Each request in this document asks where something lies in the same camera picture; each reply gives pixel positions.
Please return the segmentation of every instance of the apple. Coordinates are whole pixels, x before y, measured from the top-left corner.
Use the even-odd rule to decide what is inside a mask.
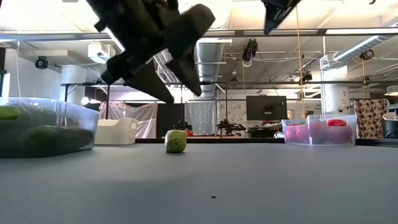
[[[349,140],[353,135],[353,130],[349,125],[344,127],[328,126],[326,129],[326,134],[328,136],[328,140],[331,141],[333,144],[349,143]]]
[[[312,144],[321,144],[325,141],[325,124],[321,121],[310,122],[310,136]]]
[[[296,135],[301,143],[308,144],[310,142],[310,131],[307,124],[296,126]]]
[[[298,142],[299,139],[296,135],[296,126],[286,127],[285,139],[287,142]]]

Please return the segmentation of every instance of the clear plastic container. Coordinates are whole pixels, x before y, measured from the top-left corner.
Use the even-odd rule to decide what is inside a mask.
[[[345,145],[356,139],[356,115],[310,115],[307,120],[282,120],[288,144]]]
[[[58,100],[0,98],[0,157],[49,157],[92,149],[99,113]]]

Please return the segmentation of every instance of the monitor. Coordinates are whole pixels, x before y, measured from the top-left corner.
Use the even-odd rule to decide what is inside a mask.
[[[246,96],[248,121],[287,119],[286,96]]]

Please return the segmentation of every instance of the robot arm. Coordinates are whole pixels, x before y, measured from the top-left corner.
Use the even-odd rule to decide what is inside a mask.
[[[155,72],[152,56],[168,48],[173,59],[166,66],[194,94],[200,96],[200,81],[193,48],[215,21],[206,6],[198,4],[180,14],[178,1],[87,0],[99,17],[95,25],[106,27],[125,47],[121,55],[108,60],[101,78],[108,85],[122,78],[123,85],[143,91],[166,103],[173,103]]]

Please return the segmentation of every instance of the gray table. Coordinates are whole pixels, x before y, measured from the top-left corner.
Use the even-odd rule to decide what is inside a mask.
[[[137,144],[0,159],[0,223],[396,224],[398,149]]]

